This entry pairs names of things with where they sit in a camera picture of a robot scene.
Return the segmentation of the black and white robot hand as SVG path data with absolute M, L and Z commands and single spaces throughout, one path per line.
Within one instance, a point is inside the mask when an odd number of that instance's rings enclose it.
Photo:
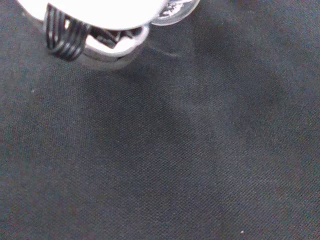
M 143 48 L 166 0 L 19 0 L 47 52 L 93 69 L 119 70 Z

